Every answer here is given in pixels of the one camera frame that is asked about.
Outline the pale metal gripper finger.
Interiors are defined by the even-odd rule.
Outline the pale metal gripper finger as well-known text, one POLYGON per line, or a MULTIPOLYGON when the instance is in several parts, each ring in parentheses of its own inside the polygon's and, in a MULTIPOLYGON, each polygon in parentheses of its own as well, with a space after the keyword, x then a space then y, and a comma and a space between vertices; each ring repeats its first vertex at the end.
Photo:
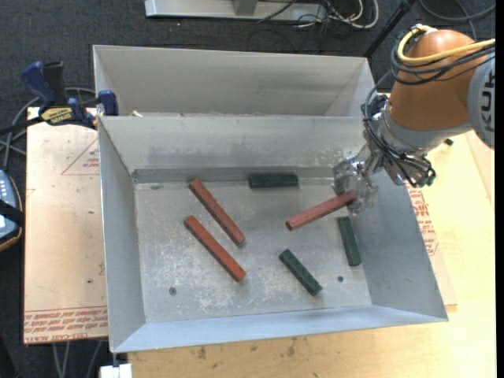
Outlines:
POLYGON ((365 192, 365 179, 363 172, 364 162, 356 157, 348 157, 334 167, 334 182, 332 185, 336 195, 348 191, 355 191, 357 195, 365 192))
POLYGON ((357 215, 374 206, 378 186, 368 180, 353 180, 350 189, 356 191, 356 199, 348 205, 349 213, 357 215))

